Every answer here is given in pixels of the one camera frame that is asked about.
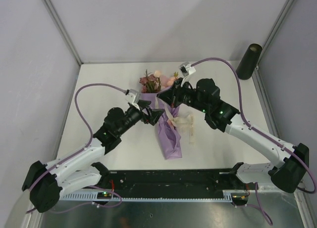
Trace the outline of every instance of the white table surface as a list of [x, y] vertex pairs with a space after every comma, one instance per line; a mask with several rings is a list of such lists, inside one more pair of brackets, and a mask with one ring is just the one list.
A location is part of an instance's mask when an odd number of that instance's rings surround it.
[[[178, 71], [182, 62], [84, 64], [81, 66], [76, 90], [90, 83], [108, 83], [123, 89], [140, 89], [139, 78], [145, 70], [161, 70], [170, 76]], [[220, 97], [239, 108], [238, 88], [233, 73], [221, 62], [205, 62], [195, 67], [197, 72], [190, 81], [196, 87], [197, 80], [213, 78], [220, 88]], [[260, 101], [252, 79], [241, 81], [242, 99], [246, 117], [268, 131]], [[108, 87], [86, 88], [78, 96], [78, 104], [84, 117], [96, 132], [112, 107], [124, 111], [128, 104], [124, 94]], [[153, 169], [216, 169], [231, 168], [237, 162], [266, 163], [268, 160], [244, 142], [219, 130], [211, 129], [204, 121], [204, 114], [181, 105], [180, 114], [193, 112], [195, 117], [195, 145], [189, 144], [189, 132], [181, 133], [183, 158], [165, 160], [151, 125], [139, 122], [122, 137], [122, 142], [100, 161], [111, 170]], [[69, 109], [58, 157], [77, 149], [87, 142], [89, 132], [79, 117], [74, 99]]]

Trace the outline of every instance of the gray wall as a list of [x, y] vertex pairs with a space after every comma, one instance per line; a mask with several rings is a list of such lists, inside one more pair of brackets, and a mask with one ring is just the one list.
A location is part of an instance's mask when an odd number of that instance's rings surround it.
[[[297, 0], [260, 62], [278, 129], [284, 140], [310, 148], [317, 176], [317, 0]], [[308, 176], [306, 185], [311, 190]], [[315, 213], [317, 195], [311, 195]]]
[[41, 0], [0, 0], [0, 227], [29, 166], [52, 159], [79, 66]]
[[87, 63], [239, 60], [264, 43], [286, 0], [52, 2]]

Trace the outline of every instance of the black cup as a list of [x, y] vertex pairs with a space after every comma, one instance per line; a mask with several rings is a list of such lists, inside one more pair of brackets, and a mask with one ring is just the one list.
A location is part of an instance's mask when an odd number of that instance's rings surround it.
[[258, 44], [251, 44], [244, 54], [236, 73], [241, 80], [251, 78], [255, 67], [257, 66], [262, 47]]

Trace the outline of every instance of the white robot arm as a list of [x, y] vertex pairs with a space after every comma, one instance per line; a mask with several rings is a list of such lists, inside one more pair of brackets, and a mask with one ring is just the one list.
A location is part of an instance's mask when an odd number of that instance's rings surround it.
[[120, 137], [137, 122], [155, 125], [163, 109], [151, 109], [150, 101], [139, 100], [139, 93], [129, 90], [126, 98], [130, 107], [126, 112], [112, 108], [103, 125], [87, 144], [62, 158], [31, 165], [22, 190], [30, 190], [30, 200], [39, 212], [52, 208], [60, 197], [81, 188], [109, 183], [109, 171], [100, 162], [94, 163], [113, 150]]
[[186, 104], [205, 114], [212, 129], [219, 129], [250, 145], [264, 155], [270, 163], [249, 165], [238, 163], [233, 173], [243, 182], [273, 183], [285, 192], [293, 193], [306, 169], [295, 158], [309, 166], [309, 149], [299, 144], [282, 141], [264, 130], [251, 125], [239, 110], [220, 99], [220, 89], [212, 79], [201, 79], [194, 89], [188, 79], [196, 71], [188, 62], [180, 66], [184, 78], [174, 81], [168, 90], [158, 93], [158, 98], [171, 107]]

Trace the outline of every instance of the flower bouquet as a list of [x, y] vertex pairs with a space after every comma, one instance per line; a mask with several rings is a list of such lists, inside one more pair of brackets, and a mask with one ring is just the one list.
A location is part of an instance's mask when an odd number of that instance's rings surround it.
[[150, 107], [165, 109], [165, 112], [158, 121], [158, 140], [165, 159], [176, 159], [182, 157], [180, 148], [181, 136], [173, 123], [173, 118], [178, 116], [179, 107], [171, 108], [162, 100], [157, 98], [157, 93], [171, 86], [178, 78], [175, 72], [172, 77], [167, 77], [161, 71], [155, 71], [154, 74], [145, 72], [145, 76], [140, 78], [142, 85], [141, 98], [151, 101]]

